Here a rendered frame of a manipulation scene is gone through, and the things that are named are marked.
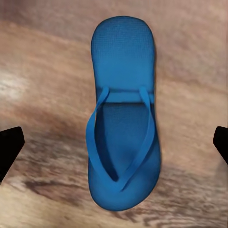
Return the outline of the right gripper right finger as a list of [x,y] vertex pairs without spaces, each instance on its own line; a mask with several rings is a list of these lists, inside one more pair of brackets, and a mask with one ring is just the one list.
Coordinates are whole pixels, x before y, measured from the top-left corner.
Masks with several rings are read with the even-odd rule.
[[212,143],[228,165],[228,128],[218,126],[215,130]]

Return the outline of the sandal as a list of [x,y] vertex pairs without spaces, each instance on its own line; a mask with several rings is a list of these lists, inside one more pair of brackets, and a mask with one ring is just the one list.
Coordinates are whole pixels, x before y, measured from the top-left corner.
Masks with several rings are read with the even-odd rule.
[[103,20],[91,38],[96,107],[85,133],[88,185],[106,210],[137,206],[159,180],[154,44],[146,22],[127,16]]

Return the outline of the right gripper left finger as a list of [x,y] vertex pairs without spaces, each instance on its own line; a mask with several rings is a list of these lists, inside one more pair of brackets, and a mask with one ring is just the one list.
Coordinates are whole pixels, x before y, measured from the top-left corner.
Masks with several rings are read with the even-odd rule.
[[0,183],[25,144],[20,126],[0,132]]

